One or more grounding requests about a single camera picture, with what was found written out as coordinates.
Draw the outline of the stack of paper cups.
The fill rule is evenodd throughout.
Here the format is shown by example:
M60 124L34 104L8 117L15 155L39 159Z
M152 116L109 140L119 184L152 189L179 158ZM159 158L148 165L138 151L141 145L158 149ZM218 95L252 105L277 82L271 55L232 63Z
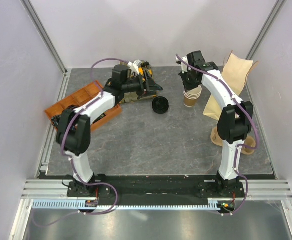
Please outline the stack of paper cups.
M183 104L184 106L190 108L193 107L195 105L195 103L197 102L197 99L200 97L201 95L201 91L202 88L201 86L198 86L197 88L194 88L192 90L189 91L183 91Z

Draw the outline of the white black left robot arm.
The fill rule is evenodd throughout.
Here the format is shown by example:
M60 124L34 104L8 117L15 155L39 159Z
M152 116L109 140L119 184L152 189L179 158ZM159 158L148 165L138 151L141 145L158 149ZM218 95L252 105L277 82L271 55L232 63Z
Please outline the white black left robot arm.
M67 156L73 170L73 177L80 182L78 191L85 197L95 193L94 172L89 165L87 150L90 146L90 127L106 111L117 106L125 95L133 93L137 100L152 97L162 87L153 80L151 65L136 60L118 64L112 70L111 78L95 98L73 109L65 109L59 118L56 142L61 154Z

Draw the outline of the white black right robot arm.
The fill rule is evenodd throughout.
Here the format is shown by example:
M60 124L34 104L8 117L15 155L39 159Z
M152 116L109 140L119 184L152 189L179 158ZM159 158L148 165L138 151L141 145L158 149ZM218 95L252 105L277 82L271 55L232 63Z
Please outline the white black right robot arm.
M221 109L217 122L217 133L222 140L221 165L217 171L215 192L226 197L239 182L239 159L244 141L254 130L253 105L242 101L223 79L213 62L205 62L200 51L191 52L186 57L176 55L176 63L181 66L179 76L184 90L189 92L204 86Z

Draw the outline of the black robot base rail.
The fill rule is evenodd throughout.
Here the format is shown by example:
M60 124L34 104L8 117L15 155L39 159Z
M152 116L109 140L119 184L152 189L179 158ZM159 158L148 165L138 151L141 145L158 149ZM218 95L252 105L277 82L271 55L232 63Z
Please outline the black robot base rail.
M104 175L94 177L95 186L86 186L66 177L67 196L96 197L112 204L204 204L209 198L244 197L243 184L220 188L215 175Z

